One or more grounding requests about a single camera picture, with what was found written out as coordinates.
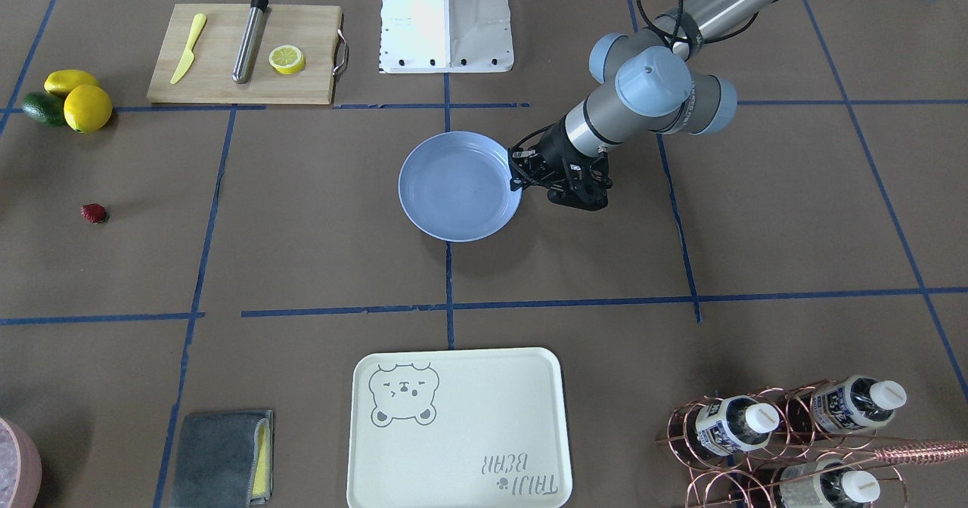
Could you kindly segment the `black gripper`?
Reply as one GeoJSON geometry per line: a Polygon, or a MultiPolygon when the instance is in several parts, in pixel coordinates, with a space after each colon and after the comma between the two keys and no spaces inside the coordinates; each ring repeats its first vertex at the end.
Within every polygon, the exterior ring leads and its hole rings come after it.
{"type": "Polygon", "coordinates": [[[599,147],[591,156],[577,149],[566,133],[566,121],[536,129],[508,149],[510,189],[543,187],[554,204],[599,211],[608,205],[609,154],[599,147]]]}

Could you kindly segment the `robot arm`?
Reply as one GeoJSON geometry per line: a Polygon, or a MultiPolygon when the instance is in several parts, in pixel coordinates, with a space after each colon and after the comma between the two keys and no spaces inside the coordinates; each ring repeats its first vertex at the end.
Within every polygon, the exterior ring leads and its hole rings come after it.
{"type": "Polygon", "coordinates": [[[541,187],[554,204],[598,211],[608,204],[615,147],[642,132],[721,132],[735,116],[737,91],[687,63],[748,29],[778,1],[635,0],[643,29],[603,36],[592,48],[597,88],[560,121],[533,132],[535,145],[523,138],[509,149],[509,191],[541,187]]]}

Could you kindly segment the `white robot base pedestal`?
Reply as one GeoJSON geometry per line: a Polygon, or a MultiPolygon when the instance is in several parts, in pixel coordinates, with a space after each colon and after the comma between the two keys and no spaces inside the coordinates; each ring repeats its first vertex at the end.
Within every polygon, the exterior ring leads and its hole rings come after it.
{"type": "Polygon", "coordinates": [[[501,73],[515,66],[509,0],[381,0],[384,74],[501,73]]]}

